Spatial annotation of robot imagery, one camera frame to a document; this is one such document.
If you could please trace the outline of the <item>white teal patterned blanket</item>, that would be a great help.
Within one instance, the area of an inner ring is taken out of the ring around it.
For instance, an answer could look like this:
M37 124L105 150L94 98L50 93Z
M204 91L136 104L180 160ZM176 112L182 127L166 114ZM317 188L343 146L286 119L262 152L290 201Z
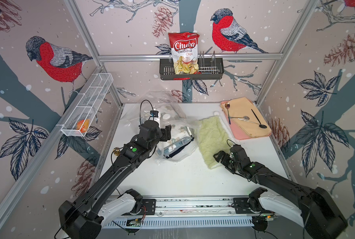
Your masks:
M167 160L181 161L185 158L182 156L184 148L194 141L186 115L177 104L161 105L157 110L160 113L161 128L171 125L171 139L159 145L158 154ZM170 119L163 119L164 114L170 114Z

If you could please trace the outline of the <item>light green fluffy blanket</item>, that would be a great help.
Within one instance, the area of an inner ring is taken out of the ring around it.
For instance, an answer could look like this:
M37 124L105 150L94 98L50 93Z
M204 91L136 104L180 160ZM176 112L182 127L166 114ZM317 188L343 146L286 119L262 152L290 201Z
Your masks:
M197 144L209 169L218 167L214 154L220 151L230 154L230 146L227 143L229 135L223 127L219 116L213 116L201 120L201 126L197 133Z

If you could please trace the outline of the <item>clear plastic vacuum bag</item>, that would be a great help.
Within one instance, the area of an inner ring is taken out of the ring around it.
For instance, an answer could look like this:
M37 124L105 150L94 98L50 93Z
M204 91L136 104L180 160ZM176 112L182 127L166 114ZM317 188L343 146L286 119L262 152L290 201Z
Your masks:
M125 126L138 129L147 120L156 121L167 140L159 142L153 150L158 164L165 161L181 162L198 148L196 131L198 120L189 118L179 100L168 91L148 92L137 103L130 104L124 113Z

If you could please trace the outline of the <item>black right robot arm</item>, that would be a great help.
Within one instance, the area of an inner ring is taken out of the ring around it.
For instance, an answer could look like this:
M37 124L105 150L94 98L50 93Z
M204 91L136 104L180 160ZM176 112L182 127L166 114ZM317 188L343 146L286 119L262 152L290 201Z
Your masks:
M252 162L239 144L230 153L219 151L213 157L230 173L259 185L245 203L234 200L237 213L249 209L260 218L263 213L277 213L300 225L313 239L336 239L347 228L346 218L323 188L300 185Z

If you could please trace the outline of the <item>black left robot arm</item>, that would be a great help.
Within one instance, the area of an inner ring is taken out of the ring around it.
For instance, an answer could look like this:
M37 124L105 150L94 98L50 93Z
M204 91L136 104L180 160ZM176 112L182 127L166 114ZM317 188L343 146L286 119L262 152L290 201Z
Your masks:
M60 229L70 239L95 239L108 221L133 210L142 198L128 190L117 200L107 199L140 164L150 158L159 142L171 139L171 125L160 128L157 121L147 120L139 126L139 134L125 144L119 156L98 181L74 202L59 207Z

